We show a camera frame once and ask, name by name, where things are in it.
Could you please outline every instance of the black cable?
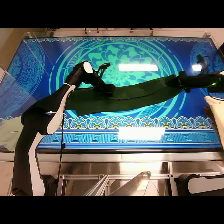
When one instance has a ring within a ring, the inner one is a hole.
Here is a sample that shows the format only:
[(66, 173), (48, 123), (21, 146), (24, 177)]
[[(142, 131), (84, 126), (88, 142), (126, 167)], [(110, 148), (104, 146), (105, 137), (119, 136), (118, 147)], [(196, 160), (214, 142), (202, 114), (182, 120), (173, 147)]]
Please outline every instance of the black cable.
[(61, 172), (62, 151), (63, 151), (63, 149), (65, 149), (65, 143), (64, 143), (64, 122), (65, 122), (65, 110), (63, 111), (63, 117), (62, 117), (61, 151), (60, 151), (60, 160), (59, 160), (59, 168), (58, 168), (57, 189), (58, 189), (58, 183), (59, 183), (59, 175), (60, 175), (60, 172)]

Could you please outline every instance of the glass tabletop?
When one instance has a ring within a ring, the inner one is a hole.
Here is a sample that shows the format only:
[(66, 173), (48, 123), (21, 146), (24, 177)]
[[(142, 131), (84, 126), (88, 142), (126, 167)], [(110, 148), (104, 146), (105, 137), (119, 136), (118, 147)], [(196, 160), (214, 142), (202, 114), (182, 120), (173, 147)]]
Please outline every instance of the glass tabletop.
[[(54, 93), (73, 67), (91, 62), (97, 70), (111, 66), (103, 80), (115, 87), (136, 86), (151, 80), (178, 76), (185, 71), (196, 76), (224, 70), (223, 55), (211, 38), (164, 36), (34, 37), (24, 38), (0, 84), (1, 147), (13, 151), (22, 130), (21, 114), (33, 103)], [(128, 70), (134, 64), (138, 69)], [(154, 65), (151, 70), (141, 65)], [(79, 87), (91, 88), (82, 83)], [(223, 93), (213, 93), (224, 98)], [(219, 138), (205, 115), (206, 88), (181, 91), (168, 100), (131, 110), (100, 111), (79, 116), (66, 110), (64, 142), (66, 149), (80, 150), (219, 150)], [(61, 127), (42, 139), (39, 149), (60, 149)]]

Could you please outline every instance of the beige wall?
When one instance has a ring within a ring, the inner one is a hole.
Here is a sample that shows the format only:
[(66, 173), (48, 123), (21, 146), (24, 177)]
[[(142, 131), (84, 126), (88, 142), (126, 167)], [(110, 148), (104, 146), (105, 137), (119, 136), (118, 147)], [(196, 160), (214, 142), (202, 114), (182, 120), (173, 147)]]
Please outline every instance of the beige wall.
[(44, 32), (46, 28), (0, 28), (0, 67), (7, 69), (24, 33)]

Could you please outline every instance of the blue patterned surface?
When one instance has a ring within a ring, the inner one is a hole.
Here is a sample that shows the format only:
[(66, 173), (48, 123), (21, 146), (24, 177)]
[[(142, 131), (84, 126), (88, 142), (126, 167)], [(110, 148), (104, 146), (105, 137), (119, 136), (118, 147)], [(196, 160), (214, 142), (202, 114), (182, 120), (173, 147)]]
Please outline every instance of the blue patterned surface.
[[(197, 54), (206, 56), (210, 72), (224, 64), (210, 39), (171, 37), (68, 37), (24, 40), (16, 52), (0, 89), (1, 119), (19, 116), (35, 101), (56, 91), (73, 66), (88, 60), (97, 69), (111, 66), (106, 83), (128, 86), (185, 70), (196, 75), (191, 65)], [(155, 63), (158, 72), (119, 72), (120, 63)], [(80, 88), (89, 88), (82, 84)], [(203, 112), (206, 89), (194, 89), (156, 105), (130, 111), (101, 112), (77, 117), (66, 111), (64, 128), (67, 148), (214, 148), (220, 147), (211, 121)], [(120, 141), (119, 127), (166, 127), (160, 142)], [(59, 147), (60, 131), (46, 136), (39, 147)]]

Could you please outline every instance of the dark green fabric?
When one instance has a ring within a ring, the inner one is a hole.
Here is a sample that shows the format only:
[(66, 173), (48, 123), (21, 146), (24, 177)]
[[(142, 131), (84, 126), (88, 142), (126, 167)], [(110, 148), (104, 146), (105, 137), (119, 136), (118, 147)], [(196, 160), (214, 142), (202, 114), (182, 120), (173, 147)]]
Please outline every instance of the dark green fabric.
[(166, 83), (175, 80), (171, 75), (137, 85), (116, 87), (113, 97), (105, 97), (93, 88), (75, 90), (68, 98), (66, 110), (76, 110), (79, 116), (98, 112), (132, 110), (161, 103), (178, 95), (182, 88)]

